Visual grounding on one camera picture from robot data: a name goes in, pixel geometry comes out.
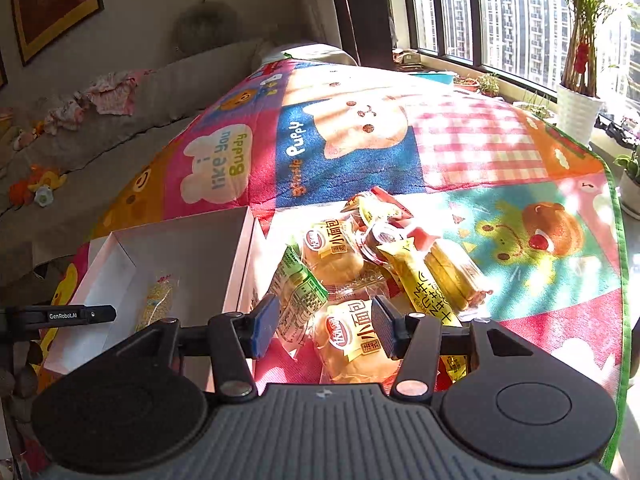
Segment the green white snack pack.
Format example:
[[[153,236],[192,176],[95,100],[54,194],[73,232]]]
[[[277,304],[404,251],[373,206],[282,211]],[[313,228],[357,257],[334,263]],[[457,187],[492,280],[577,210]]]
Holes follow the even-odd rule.
[[[276,335],[287,352],[296,353],[304,343],[309,322],[326,305],[329,293],[292,245],[286,246],[269,291],[280,301]]]

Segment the white cardboard box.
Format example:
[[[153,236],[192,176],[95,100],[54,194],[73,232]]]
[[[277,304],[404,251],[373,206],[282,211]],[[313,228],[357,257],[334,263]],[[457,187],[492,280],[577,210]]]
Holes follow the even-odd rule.
[[[171,282],[169,314],[184,327],[204,325],[221,313],[250,312],[268,286],[256,266],[264,243],[247,207],[111,232],[90,248],[88,271],[72,300],[109,304],[116,318],[59,330],[44,367],[68,374],[131,336],[159,278]]]

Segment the yellow rice cracker bar pack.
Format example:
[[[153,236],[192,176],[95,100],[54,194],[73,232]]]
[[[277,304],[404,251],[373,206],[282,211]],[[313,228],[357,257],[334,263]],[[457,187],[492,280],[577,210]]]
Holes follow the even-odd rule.
[[[138,332],[162,318],[168,318],[174,304],[174,292],[179,281],[171,274],[158,278],[148,289],[134,330]]]

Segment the small bread bun pack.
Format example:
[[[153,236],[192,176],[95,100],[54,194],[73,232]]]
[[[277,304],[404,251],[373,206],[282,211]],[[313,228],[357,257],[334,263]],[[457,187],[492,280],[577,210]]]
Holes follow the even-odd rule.
[[[362,274],[364,261],[355,226],[350,219],[329,219],[312,224],[305,232],[303,262],[324,286],[346,285]]]
[[[383,349],[371,313],[371,300],[326,306],[314,317],[314,344],[324,374],[336,384],[387,382],[400,362]]]

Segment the yellow cake bar pack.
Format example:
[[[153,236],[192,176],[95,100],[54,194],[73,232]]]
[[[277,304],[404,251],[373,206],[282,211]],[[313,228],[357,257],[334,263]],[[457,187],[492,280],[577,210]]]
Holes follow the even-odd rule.
[[[494,293],[488,277],[452,240],[438,238],[422,255],[412,238],[382,244],[378,251],[399,278],[414,310],[442,325],[490,318],[487,301]]]

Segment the red yellow snack pack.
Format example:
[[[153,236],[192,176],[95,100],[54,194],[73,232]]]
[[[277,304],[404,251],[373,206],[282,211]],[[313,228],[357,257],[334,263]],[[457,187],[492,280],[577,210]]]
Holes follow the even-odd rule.
[[[384,188],[375,186],[346,200],[343,216],[352,219],[360,252],[367,260],[383,264],[386,257],[380,246],[412,238],[419,254],[426,254],[435,240],[444,234],[439,222],[431,217],[415,216]]]

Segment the beige sofa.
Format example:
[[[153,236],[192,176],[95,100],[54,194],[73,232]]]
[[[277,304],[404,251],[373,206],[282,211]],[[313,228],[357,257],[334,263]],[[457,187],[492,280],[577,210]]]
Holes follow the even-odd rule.
[[[259,67],[273,48],[245,40],[153,70],[134,90],[134,114],[85,114],[78,130],[45,134],[1,171],[1,302],[38,304],[54,295],[64,266],[117,194],[189,122]],[[14,208],[12,184],[30,168],[66,174],[52,205]]]

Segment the orange plush toy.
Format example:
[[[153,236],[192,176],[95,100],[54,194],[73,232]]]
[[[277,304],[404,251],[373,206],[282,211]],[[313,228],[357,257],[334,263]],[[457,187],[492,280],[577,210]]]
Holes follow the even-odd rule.
[[[13,207],[21,207],[31,204],[36,192],[47,186],[51,191],[60,188],[67,180],[66,174],[61,170],[50,169],[38,165],[30,167],[30,175],[13,183],[9,187],[9,202]]]

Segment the colourful cartoon play mat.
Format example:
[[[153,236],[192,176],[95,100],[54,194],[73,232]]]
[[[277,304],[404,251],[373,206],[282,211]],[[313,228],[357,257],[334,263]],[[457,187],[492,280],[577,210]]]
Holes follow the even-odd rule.
[[[588,328],[590,358],[626,382],[624,234],[599,214],[617,203],[611,176],[582,144],[508,104],[389,70],[270,63],[172,140],[96,236],[250,208],[265,237],[265,296],[286,246],[303,260],[309,227],[350,219],[346,200],[375,186],[436,219],[439,238],[460,244],[494,290],[488,320],[442,325],[430,402],[393,399],[397,373],[331,382],[314,317],[296,353],[274,332],[266,354],[247,361],[255,399],[224,400],[208,322],[184,327],[169,315],[38,396],[43,477],[606,478],[624,393],[559,360],[559,341],[541,329]],[[384,296],[402,315],[418,312],[387,262],[363,261],[353,282],[320,282],[323,308]]]

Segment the pink floral baby clothes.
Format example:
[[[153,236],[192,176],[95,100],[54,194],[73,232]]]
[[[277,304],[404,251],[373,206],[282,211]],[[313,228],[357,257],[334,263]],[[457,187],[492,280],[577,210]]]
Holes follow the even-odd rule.
[[[107,116],[132,116],[134,94],[142,80],[153,70],[125,70],[99,76],[84,90],[55,94],[32,103],[28,110],[30,127],[21,128],[11,141],[21,151],[40,136],[56,136],[63,131],[78,131],[90,112]]]

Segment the small potted plant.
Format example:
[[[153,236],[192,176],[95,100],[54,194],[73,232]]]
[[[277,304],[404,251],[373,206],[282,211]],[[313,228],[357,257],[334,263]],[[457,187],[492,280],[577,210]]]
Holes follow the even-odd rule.
[[[620,206],[632,218],[640,220],[640,165],[637,146],[628,155],[618,155],[614,164],[623,170],[620,178]]]

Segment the white ribbed plant pot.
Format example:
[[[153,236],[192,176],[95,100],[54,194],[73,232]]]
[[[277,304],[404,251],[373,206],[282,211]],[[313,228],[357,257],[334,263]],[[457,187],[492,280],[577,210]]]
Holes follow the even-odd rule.
[[[587,146],[602,107],[602,101],[559,86],[558,127],[565,134]]]

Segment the potted plant with red ribbon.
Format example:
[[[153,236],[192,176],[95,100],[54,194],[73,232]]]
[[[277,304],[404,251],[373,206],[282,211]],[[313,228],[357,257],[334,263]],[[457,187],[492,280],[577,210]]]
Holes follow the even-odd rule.
[[[597,24],[613,12],[606,0],[565,0],[572,14],[572,33],[568,43],[561,84],[570,91],[597,96]]]

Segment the black window frame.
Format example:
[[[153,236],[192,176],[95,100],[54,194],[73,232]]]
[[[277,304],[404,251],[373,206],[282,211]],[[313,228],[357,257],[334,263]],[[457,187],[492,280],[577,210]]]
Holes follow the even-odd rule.
[[[395,49],[550,94],[570,36],[564,0],[334,0],[344,49],[357,63],[392,66]]]

